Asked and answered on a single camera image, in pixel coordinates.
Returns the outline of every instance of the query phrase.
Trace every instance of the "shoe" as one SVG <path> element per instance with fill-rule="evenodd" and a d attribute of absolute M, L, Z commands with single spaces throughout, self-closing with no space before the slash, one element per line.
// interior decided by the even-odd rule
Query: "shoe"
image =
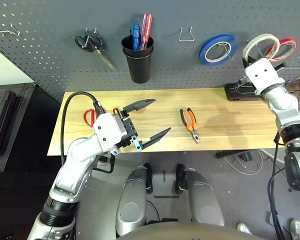
<path fill-rule="evenodd" d="M 178 195 L 182 194 L 184 191 L 187 190 L 185 169 L 186 169 L 185 165 L 179 164 L 175 170 L 174 191 Z"/>
<path fill-rule="evenodd" d="M 239 231 L 239 232 L 242 232 L 242 233 L 246 233 L 246 234 L 249 234 L 249 235 L 252 235 L 252 232 L 250 230 L 250 228 L 243 222 L 239 222 L 237 225 L 236 225 L 236 229 Z"/>
<path fill-rule="evenodd" d="M 152 194 L 154 191 L 154 187 L 152 185 L 152 167 L 149 163 L 143 164 L 143 166 L 146 168 L 146 180 L 145 180 L 145 189 L 146 194 Z"/>
<path fill-rule="evenodd" d="M 290 233 L 292 240 L 300 240 L 300 222 L 296 219 L 293 219 L 290 222 Z"/>

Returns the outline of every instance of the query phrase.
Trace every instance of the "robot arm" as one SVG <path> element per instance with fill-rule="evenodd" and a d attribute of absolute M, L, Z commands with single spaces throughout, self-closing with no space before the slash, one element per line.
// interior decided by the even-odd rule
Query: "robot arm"
<path fill-rule="evenodd" d="M 276 127 L 285 146 L 285 171 L 290 187 L 300 191 L 300 111 L 297 98 L 287 92 L 285 82 L 270 61 L 262 58 L 245 69 L 245 74 L 276 116 Z"/>
<path fill-rule="evenodd" d="M 94 134 L 71 143 L 66 161 L 52 184 L 42 212 L 35 219 L 28 240 L 71 239 L 75 215 L 91 177 L 96 156 L 103 153 L 115 156 L 120 153 L 121 147 L 131 142 L 139 152 L 159 141 L 170 130 L 167 128 L 152 136 L 144 144 L 138 141 L 138 134 L 128 112 L 142 109 L 154 101 L 142 100 L 124 107 L 122 112 L 116 109 L 115 114 L 99 114 L 93 124 Z"/>

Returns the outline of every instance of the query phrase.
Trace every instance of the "red tape roll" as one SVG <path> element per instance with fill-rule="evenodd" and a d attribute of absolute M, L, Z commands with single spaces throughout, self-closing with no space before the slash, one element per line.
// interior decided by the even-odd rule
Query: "red tape roll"
<path fill-rule="evenodd" d="M 270 59 L 270 62 L 273 62 L 273 63 L 281 62 L 281 61 L 289 58 L 292 54 L 295 53 L 295 51 L 298 48 L 298 42 L 295 39 L 293 39 L 292 37 L 280 40 L 280 48 L 286 44 L 291 44 L 291 49 L 289 51 L 287 51 L 286 53 L 284 53 L 283 55 L 275 56 L 274 58 Z M 268 51 L 266 51 L 265 55 L 267 56 L 268 54 L 270 54 L 272 49 L 273 49 L 273 47 L 270 47 L 268 49 Z"/>

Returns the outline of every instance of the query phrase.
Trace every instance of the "metal hook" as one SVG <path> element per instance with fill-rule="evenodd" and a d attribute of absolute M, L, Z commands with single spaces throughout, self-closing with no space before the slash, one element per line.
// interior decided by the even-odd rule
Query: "metal hook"
<path fill-rule="evenodd" d="M 254 45 L 255 47 L 256 47 L 256 49 L 258 50 L 258 52 L 259 52 L 259 54 L 261 55 L 261 57 L 265 57 L 263 54 L 262 54 L 262 52 L 260 51 L 260 48 L 258 48 L 258 44 L 256 43 L 255 45 Z"/>
<path fill-rule="evenodd" d="M 83 49 L 87 47 L 87 45 L 88 45 L 88 41 L 89 41 L 89 38 L 90 38 L 90 36 L 88 35 L 88 37 L 87 37 L 87 38 L 86 38 L 86 40 L 85 40 L 85 44 L 84 44 L 84 46 L 81 46 Z"/>
<path fill-rule="evenodd" d="M 228 58 L 229 59 L 231 59 L 231 57 L 230 57 L 230 55 L 229 55 L 229 52 L 228 52 L 228 49 L 226 48 L 226 45 L 228 45 L 228 44 L 226 44 L 226 43 L 218 43 L 218 47 L 220 47 L 220 46 L 223 46 L 223 48 L 224 48 L 224 50 L 225 50 L 225 52 L 226 52 L 226 55 L 228 56 Z"/>
<path fill-rule="evenodd" d="M 179 42 L 194 42 L 195 41 L 195 37 L 194 37 L 194 35 L 191 32 L 192 31 L 192 26 L 190 26 L 190 31 L 189 31 L 192 39 L 189 39 L 189 40 L 181 40 L 182 29 L 183 29 L 183 27 L 181 26 L 180 35 L 179 35 Z"/>
<path fill-rule="evenodd" d="M 9 34 L 13 34 L 13 35 L 16 35 L 17 37 L 20 35 L 20 31 L 18 31 L 14 25 L 12 23 L 10 23 L 10 27 L 15 31 L 9 31 L 9 30 L 4 30 L 4 31 L 1 31 L 0 30 L 0 38 L 3 38 L 5 36 L 5 33 L 9 33 Z"/>
<path fill-rule="evenodd" d="M 296 45 L 294 45 L 292 42 L 287 43 L 287 45 L 290 45 L 292 48 L 295 49 L 296 53 L 300 56 L 300 52 L 298 51 L 298 49 L 296 48 Z"/>

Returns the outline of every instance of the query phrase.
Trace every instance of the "red-handled scissors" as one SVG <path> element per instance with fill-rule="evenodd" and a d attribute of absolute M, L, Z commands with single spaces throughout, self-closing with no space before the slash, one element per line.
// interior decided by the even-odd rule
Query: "red-handled scissors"
<path fill-rule="evenodd" d="M 90 113 L 90 121 L 87 120 L 87 115 Z M 83 120 L 90 128 L 94 126 L 95 121 L 97 120 L 98 115 L 94 109 L 88 109 L 83 114 Z"/>

